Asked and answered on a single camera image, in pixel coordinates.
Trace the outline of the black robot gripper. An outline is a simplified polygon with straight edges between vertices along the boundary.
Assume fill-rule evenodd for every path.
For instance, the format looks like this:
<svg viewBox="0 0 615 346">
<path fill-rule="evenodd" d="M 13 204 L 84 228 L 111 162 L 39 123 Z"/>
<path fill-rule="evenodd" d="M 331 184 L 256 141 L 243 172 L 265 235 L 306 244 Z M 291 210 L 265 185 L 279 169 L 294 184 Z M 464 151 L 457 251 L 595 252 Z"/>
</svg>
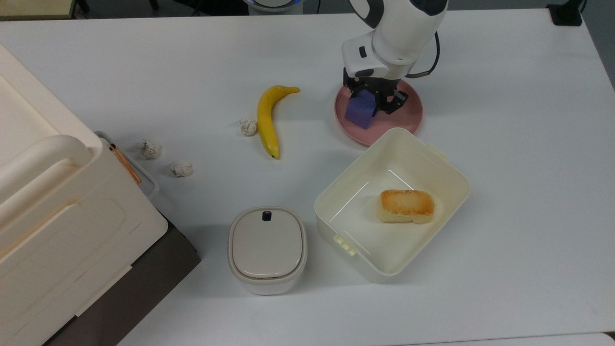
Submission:
<svg viewBox="0 0 615 346">
<path fill-rule="evenodd" d="M 381 111 L 392 114 L 399 110 L 408 100 L 408 94 L 398 90 L 400 79 L 390 80 L 381 77 L 351 77 L 346 68 L 343 70 L 343 86 L 348 89 L 351 98 L 358 92 L 366 90 L 374 96 L 381 96 Z"/>
</svg>

